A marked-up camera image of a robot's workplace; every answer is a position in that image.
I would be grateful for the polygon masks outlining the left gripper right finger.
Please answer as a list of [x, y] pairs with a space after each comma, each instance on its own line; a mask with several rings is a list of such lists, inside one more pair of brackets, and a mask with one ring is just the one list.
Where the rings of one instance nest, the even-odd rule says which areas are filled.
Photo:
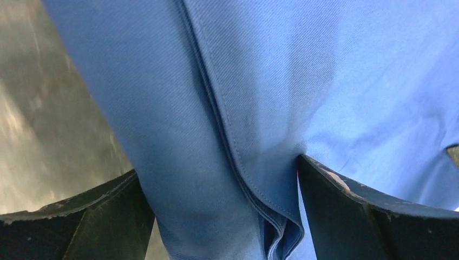
[[458, 213], [398, 199], [300, 155], [297, 169], [318, 259], [458, 259]]

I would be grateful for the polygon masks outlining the blue surgical drape cloth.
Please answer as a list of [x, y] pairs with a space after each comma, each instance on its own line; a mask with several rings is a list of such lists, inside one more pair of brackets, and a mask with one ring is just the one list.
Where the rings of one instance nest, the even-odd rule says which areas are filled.
[[314, 259], [300, 154], [458, 207], [458, 1], [43, 5], [170, 259]]

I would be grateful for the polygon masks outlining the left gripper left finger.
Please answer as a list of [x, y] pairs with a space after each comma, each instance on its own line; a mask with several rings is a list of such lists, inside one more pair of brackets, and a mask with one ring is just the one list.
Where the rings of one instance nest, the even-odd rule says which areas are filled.
[[144, 259], [154, 221], [132, 170], [37, 211], [1, 215], [1, 259]]

